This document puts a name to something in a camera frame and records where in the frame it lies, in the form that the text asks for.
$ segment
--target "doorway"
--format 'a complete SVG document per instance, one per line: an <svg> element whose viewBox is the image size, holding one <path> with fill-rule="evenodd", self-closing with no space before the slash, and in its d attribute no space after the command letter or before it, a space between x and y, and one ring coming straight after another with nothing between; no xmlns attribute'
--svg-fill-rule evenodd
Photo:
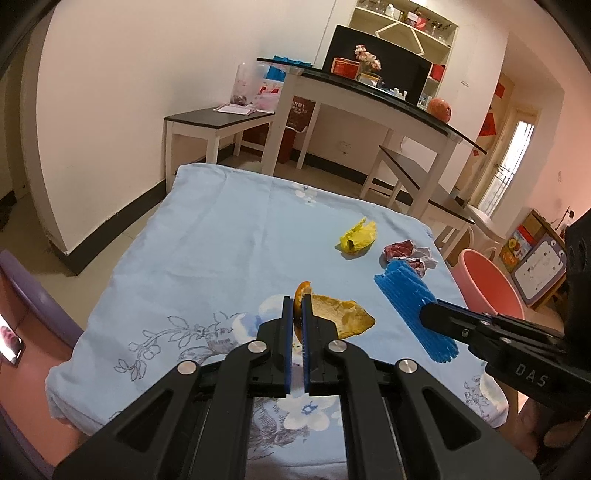
<svg viewBox="0 0 591 480"><path fill-rule="evenodd" d="M499 137L487 172L482 177L471 203L488 216L499 205L515 177L530 145L537 113L531 109L513 108Z"/></svg>

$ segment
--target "phone screen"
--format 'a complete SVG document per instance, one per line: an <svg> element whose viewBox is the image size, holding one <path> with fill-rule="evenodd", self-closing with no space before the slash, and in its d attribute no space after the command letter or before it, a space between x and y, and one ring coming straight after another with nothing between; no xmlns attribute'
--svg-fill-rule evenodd
<svg viewBox="0 0 591 480"><path fill-rule="evenodd" d="M16 366L24 348L25 344L21 338L14 333L7 321L0 315L0 353Z"/></svg>

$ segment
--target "light blue bedsheet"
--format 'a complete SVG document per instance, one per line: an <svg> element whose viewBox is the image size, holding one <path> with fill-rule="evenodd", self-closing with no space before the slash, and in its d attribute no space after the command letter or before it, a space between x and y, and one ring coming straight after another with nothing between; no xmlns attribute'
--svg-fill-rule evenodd
<svg viewBox="0 0 591 480"><path fill-rule="evenodd" d="M364 216L378 236L350 259L335 246ZM316 293L356 300L376 319L348 341L385 362L415 359L499 425L506 405L481 394L483 363L464 345L453 361L433 362L374 282L383 247L409 238L439 260L424 277L434 295L464 306L429 228L414 218L257 173L183 166L115 267L72 359L51 369L52 415L96 432L179 361L218 361L254 338L261 322L280 316L283 295L310 280ZM294 367L291 396L255 401L249 458L248 477L258 480L345 479L338 398L304 395Z"/></svg>

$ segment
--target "purple chair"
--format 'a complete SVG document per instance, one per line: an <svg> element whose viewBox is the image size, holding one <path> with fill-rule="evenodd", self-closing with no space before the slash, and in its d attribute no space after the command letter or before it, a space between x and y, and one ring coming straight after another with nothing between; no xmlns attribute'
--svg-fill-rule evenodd
<svg viewBox="0 0 591 480"><path fill-rule="evenodd" d="M25 343L17 368L0 358L0 478L48 480L82 434L51 418L45 378L70 359L82 329L8 250L0 252L0 315Z"/></svg>

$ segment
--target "pink plastic tub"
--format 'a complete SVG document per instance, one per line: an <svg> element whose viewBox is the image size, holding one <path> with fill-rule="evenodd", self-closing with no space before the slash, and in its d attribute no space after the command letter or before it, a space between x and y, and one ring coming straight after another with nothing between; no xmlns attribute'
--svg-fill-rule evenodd
<svg viewBox="0 0 591 480"><path fill-rule="evenodd" d="M484 255L470 249L460 253L453 278L473 312L502 313L525 320L517 293L503 273Z"/></svg>

